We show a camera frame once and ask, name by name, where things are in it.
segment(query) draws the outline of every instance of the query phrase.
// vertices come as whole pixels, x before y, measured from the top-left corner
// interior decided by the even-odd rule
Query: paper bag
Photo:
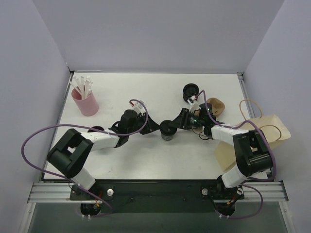
[[[277,115],[260,116],[249,120],[262,130],[271,149],[278,147],[282,142],[291,137],[290,132]],[[241,129],[253,130],[254,127],[246,123]],[[220,142],[214,154],[223,171],[230,170],[236,164],[234,148],[228,143]]]

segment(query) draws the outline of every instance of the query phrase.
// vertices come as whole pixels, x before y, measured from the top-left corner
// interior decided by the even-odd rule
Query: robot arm
[[[179,116],[173,121],[164,121],[166,127],[160,130],[163,134],[167,133],[168,129],[170,132],[176,133],[176,129],[202,128],[208,138],[232,145],[237,164],[221,176],[226,188],[237,187],[253,174],[265,171],[273,166],[268,149],[256,130],[230,129],[215,125],[207,113],[209,111],[211,117],[216,120],[212,113],[211,104],[207,104],[208,109],[206,109],[205,104],[200,104],[200,112],[196,115],[195,111],[198,110],[196,100],[192,97],[188,99],[188,103],[192,110],[183,108]]]
[[[105,130],[107,133],[94,131],[80,133],[75,129],[69,129],[50,150],[47,160],[68,179],[89,190],[96,182],[94,177],[83,167],[89,153],[94,150],[117,148],[124,145],[129,136],[122,136],[121,134],[138,130],[145,121],[146,114],[140,104],[137,103],[132,109],[124,112],[120,121]],[[99,126],[93,128],[104,130]],[[159,125],[148,117],[147,124],[140,133],[147,134],[158,129]]]

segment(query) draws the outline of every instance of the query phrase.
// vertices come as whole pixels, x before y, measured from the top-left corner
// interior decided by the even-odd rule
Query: glass panel
[[[238,203],[235,216],[247,215],[259,203]],[[31,233],[116,233],[116,232],[230,232],[284,233],[286,227],[277,202],[266,202],[255,217],[244,220],[219,219],[206,214],[112,214],[101,218],[81,218],[79,204],[38,203],[31,223]]]

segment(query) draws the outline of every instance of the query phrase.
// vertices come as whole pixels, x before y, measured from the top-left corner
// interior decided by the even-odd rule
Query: black lid
[[[164,120],[160,124],[160,131],[161,134],[165,136],[171,136],[174,135],[177,132],[177,128],[169,127],[169,124],[171,123],[171,120]]]
[[[104,128],[102,127],[102,126],[93,126],[92,127],[93,129],[96,129],[96,130],[102,130],[102,131],[104,131]],[[91,133],[91,132],[96,132],[95,130],[88,130],[87,131],[88,133]]]
[[[183,93],[183,98],[185,101],[187,101],[187,99],[189,99],[191,96],[196,96],[199,94],[199,87],[194,83],[189,83],[184,86]]]

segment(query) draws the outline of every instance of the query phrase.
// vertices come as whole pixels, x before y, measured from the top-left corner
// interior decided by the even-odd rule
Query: screw
[[[206,196],[206,195],[208,194],[207,188],[202,189],[202,194],[203,194],[204,196]]]
[[[113,189],[108,189],[107,190],[107,195],[109,196],[109,197],[111,197],[112,195],[113,195]]]

